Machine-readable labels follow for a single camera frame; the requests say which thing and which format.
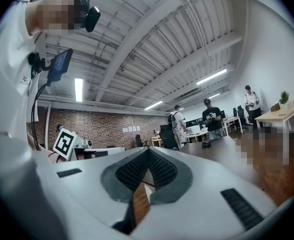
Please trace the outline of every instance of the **man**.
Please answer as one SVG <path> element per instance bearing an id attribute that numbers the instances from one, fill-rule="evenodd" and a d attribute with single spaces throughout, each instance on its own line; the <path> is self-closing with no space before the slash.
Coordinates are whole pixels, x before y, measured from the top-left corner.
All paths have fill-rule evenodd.
<path id="1" fill-rule="evenodd" d="M 251 90 L 249 85 L 245 86 L 246 95 L 245 95 L 245 106 L 249 108 L 250 118 L 255 119 L 262 115 L 261 108 L 259 106 L 259 98 L 257 94 Z M 257 129 L 257 123 L 253 123 L 253 128 Z"/>
<path id="2" fill-rule="evenodd" d="M 42 31 L 93 31 L 86 21 L 89 8 L 90 0 L 17 0 L 5 12 L 0 21 L 0 132 L 36 148 L 26 127 L 31 121 L 40 75 L 32 79 L 28 61 L 29 54 L 35 52 L 33 36 Z"/>
<path id="3" fill-rule="evenodd" d="M 175 136 L 175 140 L 177 142 L 178 148 L 182 148 L 184 146 L 183 142 L 186 141 L 185 135 L 187 132 L 187 128 L 184 122 L 184 117 L 182 113 L 180 113 L 181 107 L 176 105 L 174 107 L 174 112 L 171 113 L 172 116 L 172 129 L 173 134 Z"/>
<path id="4" fill-rule="evenodd" d="M 202 112 L 202 120 L 208 127 L 209 139 L 215 140 L 224 137 L 223 127 L 221 124 L 221 110 L 218 107 L 212 106 L 211 100 L 209 98 L 205 98 L 203 103 L 207 109 Z"/>

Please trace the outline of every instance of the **desk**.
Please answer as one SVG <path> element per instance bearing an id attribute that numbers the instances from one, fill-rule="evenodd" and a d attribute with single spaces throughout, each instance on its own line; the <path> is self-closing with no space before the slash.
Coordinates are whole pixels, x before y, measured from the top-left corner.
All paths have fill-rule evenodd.
<path id="1" fill-rule="evenodd" d="M 155 146 L 155 145 L 154 145 L 154 142 L 158 142 L 159 147 L 161 147 L 161 146 L 162 146 L 161 141 L 162 141 L 161 138 L 151 139 L 151 142 L 152 142 L 152 145 L 153 145 L 153 146 Z"/>
<path id="2" fill-rule="evenodd" d="M 197 134 L 187 134 L 185 135 L 185 138 L 187 138 L 188 140 L 191 138 L 195 138 L 197 140 L 197 137 L 203 136 L 206 134 L 208 134 L 208 131 L 201 131 L 200 133 L 197 133 Z"/>
<path id="3" fill-rule="evenodd" d="M 283 125 L 283 133 L 282 133 L 282 152 L 283 152 L 283 163 L 288 165 L 289 163 L 289 127 L 288 120 L 294 116 L 294 100 L 291 101 L 288 106 L 284 106 L 281 109 L 274 112 L 267 112 L 262 114 L 259 117 L 256 117 L 256 123 L 258 129 L 261 128 L 259 122 L 270 122 L 270 123 L 282 123 Z M 261 140 L 261 145 L 264 145 L 264 139 L 259 136 L 259 140 Z"/>
<path id="4" fill-rule="evenodd" d="M 247 159 L 236 150 L 236 144 L 229 136 L 211 140 L 211 147 L 208 148 L 202 148 L 201 142 L 187 143 L 179 151 L 218 162 L 242 179 L 259 188 L 263 187 L 253 165 L 247 164 Z"/>
<path id="5" fill-rule="evenodd" d="M 224 127 L 226 129 L 226 135 L 227 136 L 229 135 L 228 134 L 227 123 L 231 123 L 231 122 L 234 122 L 236 120 L 239 121 L 240 131 L 241 131 L 241 133 L 243 133 L 242 122 L 241 122 L 241 118 L 239 116 L 233 116 L 233 117 L 227 118 L 227 120 L 221 121 L 224 124 Z"/>

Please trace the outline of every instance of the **ceiling light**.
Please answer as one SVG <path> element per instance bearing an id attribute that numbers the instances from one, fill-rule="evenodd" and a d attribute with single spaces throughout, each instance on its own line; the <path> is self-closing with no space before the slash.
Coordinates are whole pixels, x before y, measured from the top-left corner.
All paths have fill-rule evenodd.
<path id="1" fill-rule="evenodd" d="M 223 73 L 226 73 L 226 71 L 227 71 L 227 68 L 225 68 L 224 70 L 222 70 L 222 71 L 220 71 L 220 72 L 218 72 L 218 73 L 216 73 L 216 74 L 213 74 L 213 75 L 210 76 L 210 77 L 207 77 L 207 78 L 205 78 L 205 79 L 203 79 L 203 80 L 197 82 L 196 85 L 199 86 L 200 84 L 202 84 L 202 83 L 204 83 L 204 82 L 207 82 L 207 81 L 210 80 L 210 79 L 213 79 L 213 78 L 218 77 L 219 75 L 221 75 L 221 74 L 223 74 Z"/>
<path id="2" fill-rule="evenodd" d="M 83 79 L 75 78 L 75 96 L 77 102 L 83 101 Z"/>
<path id="3" fill-rule="evenodd" d="M 149 109 L 151 109 L 151 108 L 153 108 L 153 107 L 155 107 L 155 106 L 159 105 L 160 103 L 163 103 L 163 102 L 162 102 L 162 101 L 158 101 L 158 102 L 157 102 L 157 103 L 155 103 L 154 105 L 151 105 L 151 106 L 149 106 L 149 107 L 145 108 L 145 110 L 149 110 Z"/>
<path id="4" fill-rule="evenodd" d="M 211 97 L 209 97 L 209 99 L 211 99 L 211 98 L 213 98 L 213 97 L 216 97 L 216 96 L 218 96 L 220 93 L 218 93 L 218 94 L 216 94 L 216 95 L 214 95 L 214 96 L 211 96 Z"/>

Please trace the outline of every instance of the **white ceiling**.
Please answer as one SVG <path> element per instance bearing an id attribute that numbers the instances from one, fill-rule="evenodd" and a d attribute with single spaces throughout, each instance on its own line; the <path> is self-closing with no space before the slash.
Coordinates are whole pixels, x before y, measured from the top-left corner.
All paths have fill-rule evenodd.
<path id="1" fill-rule="evenodd" d="M 37 42 L 49 61 L 72 48 L 61 81 L 44 91 L 41 100 L 73 104 L 74 79 L 83 78 L 83 100 L 90 106 L 141 111 L 157 101 L 157 111 L 188 104 L 229 90 L 234 65 L 232 0 L 91 0 L 101 17 L 92 33 L 70 36 L 43 34 Z M 196 85 L 216 72 L 222 74 Z M 39 84 L 46 82 L 41 74 Z"/>

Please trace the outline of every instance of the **white t-shirt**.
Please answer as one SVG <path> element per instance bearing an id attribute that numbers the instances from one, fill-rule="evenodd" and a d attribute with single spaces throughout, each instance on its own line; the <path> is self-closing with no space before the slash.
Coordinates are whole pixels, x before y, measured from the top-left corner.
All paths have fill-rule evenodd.
<path id="1" fill-rule="evenodd" d="M 252 110 L 256 110 L 258 109 L 260 106 L 259 104 L 256 104 L 256 99 L 258 98 L 258 96 L 252 91 L 251 94 L 246 94 L 245 95 L 245 103 L 249 103 L 249 102 L 252 102 L 254 103 L 253 106 L 249 106 L 249 110 L 252 111 Z"/>
<path id="2" fill-rule="evenodd" d="M 181 130 L 182 126 L 181 126 L 181 123 L 179 121 L 184 120 L 184 117 L 183 117 L 182 113 L 174 111 L 174 112 L 172 112 L 172 115 L 175 117 L 175 120 L 176 120 L 176 123 L 177 123 L 177 126 L 175 127 L 175 129 Z"/>
<path id="3" fill-rule="evenodd" d="M 0 20 L 0 132 L 27 142 L 26 123 L 31 121 L 39 74 L 31 80 L 28 55 L 35 52 L 35 44 L 26 28 L 25 10 L 25 2 L 16 3 Z"/>

